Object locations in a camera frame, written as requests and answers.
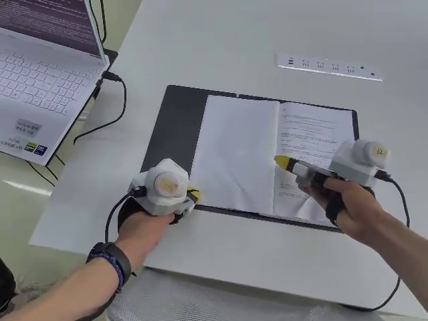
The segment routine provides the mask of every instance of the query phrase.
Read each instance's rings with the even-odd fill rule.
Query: white laptop
[[[88,0],[0,0],[0,152],[46,165],[109,65]]]

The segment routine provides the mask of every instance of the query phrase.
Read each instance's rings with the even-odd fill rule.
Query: laptop screen
[[[0,28],[100,56],[84,0],[0,0]]]

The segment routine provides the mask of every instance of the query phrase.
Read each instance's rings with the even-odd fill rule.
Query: document
[[[202,205],[332,226],[274,155],[328,168],[342,142],[354,139],[352,124],[350,110],[210,96],[191,185]]]
[[[193,159],[200,204],[273,215],[279,102],[209,96]]]
[[[337,148],[353,140],[352,112],[285,103],[280,107],[276,153],[327,168]],[[325,222],[325,211],[299,190],[296,176],[276,167],[274,216]]]

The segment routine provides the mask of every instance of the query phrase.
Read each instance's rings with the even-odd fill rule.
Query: wristband
[[[114,243],[96,244],[89,253],[86,263],[89,263],[97,257],[101,257],[108,261],[116,270],[119,277],[119,286],[116,293],[120,293],[122,291],[122,287],[129,280],[132,273],[129,259]]]

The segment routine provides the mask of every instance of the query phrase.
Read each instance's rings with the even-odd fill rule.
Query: black watch band
[[[116,260],[117,265],[122,272],[123,285],[129,280],[132,273],[131,264],[128,257],[123,251],[118,248],[114,243],[97,243],[89,253],[86,263],[89,263],[94,258],[98,257],[99,254],[106,254],[113,257]]]

